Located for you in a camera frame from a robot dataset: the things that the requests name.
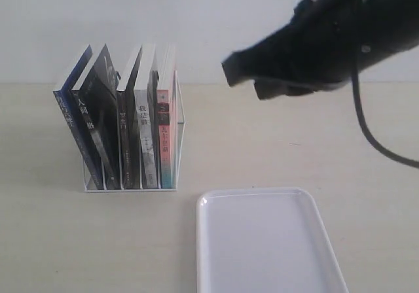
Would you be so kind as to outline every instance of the white tray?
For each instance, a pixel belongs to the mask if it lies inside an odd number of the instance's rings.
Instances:
[[[198,293],[347,293],[313,198],[210,192],[197,205]]]

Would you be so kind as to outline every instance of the book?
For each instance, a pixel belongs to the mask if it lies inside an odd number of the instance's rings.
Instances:
[[[81,73],[93,55],[92,47],[87,44],[75,56],[53,89],[54,97],[60,107],[71,134],[80,150],[84,163],[98,190],[103,190],[101,160],[96,150],[89,130],[84,123],[77,102],[71,94],[71,89],[79,79]]]
[[[158,126],[155,122],[155,94],[158,82],[155,44],[142,46],[141,63],[138,70],[134,95],[139,123],[139,141],[144,168],[144,186],[159,188],[158,180]]]
[[[169,45],[166,51],[163,69],[160,74],[156,96],[161,188],[170,189],[174,188],[175,185],[175,150],[177,150],[177,143],[175,143],[177,135],[176,56],[173,45]]]
[[[134,85],[142,49],[135,48],[117,87],[118,126],[122,156],[122,185],[125,189],[141,187],[141,159]]]
[[[118,77],[107,45],[93,55],[71,90],[105,169],[108,189],[120,189]]]

